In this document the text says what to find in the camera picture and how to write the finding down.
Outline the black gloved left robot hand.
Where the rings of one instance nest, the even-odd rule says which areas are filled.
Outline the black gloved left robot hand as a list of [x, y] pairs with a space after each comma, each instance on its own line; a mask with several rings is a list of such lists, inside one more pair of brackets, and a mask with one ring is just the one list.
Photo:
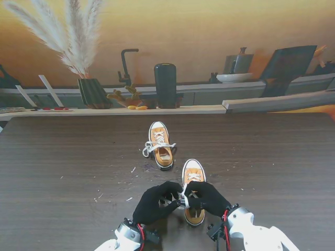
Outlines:
[[[179, 183], [166, 181], [161, 185], [153, 186], [142, 195], [135, 211], [132, 215], [134, 224], [150, 225], [154, 222], [168, 217], [175, 209], [180, 206], [178, 193], [183, 191]], [[175, 199], [165, 207], [160, 207], [161, 198]]]

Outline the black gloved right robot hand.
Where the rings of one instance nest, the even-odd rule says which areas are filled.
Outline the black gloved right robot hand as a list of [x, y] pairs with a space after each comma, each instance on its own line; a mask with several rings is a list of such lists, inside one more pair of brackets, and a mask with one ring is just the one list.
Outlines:
[[188, 205], [193, 209], [203, 209], [212, 215], [223, 217], [231, 204], [220, 192], [208, 182], [191, 181], [185, 190]]

